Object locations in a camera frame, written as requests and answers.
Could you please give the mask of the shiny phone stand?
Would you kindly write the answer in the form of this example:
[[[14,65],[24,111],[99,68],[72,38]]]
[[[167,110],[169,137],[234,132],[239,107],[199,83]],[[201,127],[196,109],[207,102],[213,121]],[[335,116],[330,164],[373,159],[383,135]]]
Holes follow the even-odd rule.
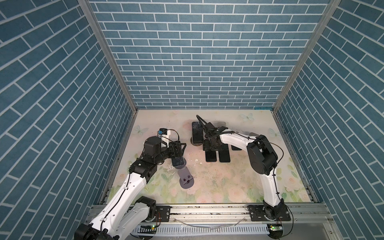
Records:
[[[217,152],[216,151],[205,151],[206,162],[216,162],[217,161]]]
[[[242,149],[235,147],[235,146],[231,146],[231,149],[232,149],[232,151],[241,151],[242,150]]]
[[[176,168],[177,165],[179,165],[179,162],[182,161],[184,157],[177,157],[172,159],[172,166]]]

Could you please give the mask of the black phone back stand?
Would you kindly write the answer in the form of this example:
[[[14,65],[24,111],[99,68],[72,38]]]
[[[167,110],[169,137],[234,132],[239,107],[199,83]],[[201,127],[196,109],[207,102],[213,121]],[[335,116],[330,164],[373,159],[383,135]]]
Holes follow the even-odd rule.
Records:
[[[203,127],[200,122],[192,122],[192,138],[197,141],[204,141]]]

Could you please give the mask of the black phone stand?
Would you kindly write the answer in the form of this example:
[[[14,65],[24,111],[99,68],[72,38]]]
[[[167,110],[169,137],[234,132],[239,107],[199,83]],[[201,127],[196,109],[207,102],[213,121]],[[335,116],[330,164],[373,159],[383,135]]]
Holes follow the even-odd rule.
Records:
[[[197,141],[204,141],[203,127],[200,122],[192,122],[192,138]]]
[[[223,149],[221,151],[218,151],[218,153],[219,153],[219,162],[220,163],[230,163],[231,162],[229,149]]]

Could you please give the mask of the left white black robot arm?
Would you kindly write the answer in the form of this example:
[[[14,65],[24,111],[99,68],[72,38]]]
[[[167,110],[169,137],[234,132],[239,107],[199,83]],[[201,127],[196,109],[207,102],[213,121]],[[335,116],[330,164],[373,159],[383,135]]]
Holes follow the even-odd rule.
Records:
[[[74,239],[125,240],[141,222],[158,217],[156,201],[147,197],[138,199],[137,195],[165,160],[183,166],[186,146],[163,135],[147,138],[117,193],[89,224],[78,226]]]

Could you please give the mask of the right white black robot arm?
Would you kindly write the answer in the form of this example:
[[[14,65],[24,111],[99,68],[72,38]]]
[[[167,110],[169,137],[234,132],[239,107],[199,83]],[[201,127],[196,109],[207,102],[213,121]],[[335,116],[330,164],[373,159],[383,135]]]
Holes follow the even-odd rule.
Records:
[[[227,144],[247,152],[252,169],[260,175],[264,191],[264,214],[268,220],[281,218],[288,209],[278,190],[275,169],[278,155],[263,136],[246,136],[234,131],[204,134],[204,150],[218,150]]]

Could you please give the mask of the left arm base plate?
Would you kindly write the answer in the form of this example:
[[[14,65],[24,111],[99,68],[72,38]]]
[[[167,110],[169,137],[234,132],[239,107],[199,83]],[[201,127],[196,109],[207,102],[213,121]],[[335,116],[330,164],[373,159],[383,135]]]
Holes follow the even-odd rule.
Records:
[[[145,222],[154,222],[156,220],[156,217],[160,218],[158,222],[169,222],[171,208],[171,206],[150,207],[149,215],[145,219]]]

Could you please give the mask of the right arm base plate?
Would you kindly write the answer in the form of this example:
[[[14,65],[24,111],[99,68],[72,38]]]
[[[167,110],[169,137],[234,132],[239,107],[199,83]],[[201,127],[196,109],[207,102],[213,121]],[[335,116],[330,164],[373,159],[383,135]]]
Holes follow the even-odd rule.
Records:
[[[248,205],[252,222],[290,221],[291,214],[285,204],[271,207],[269,205]]]

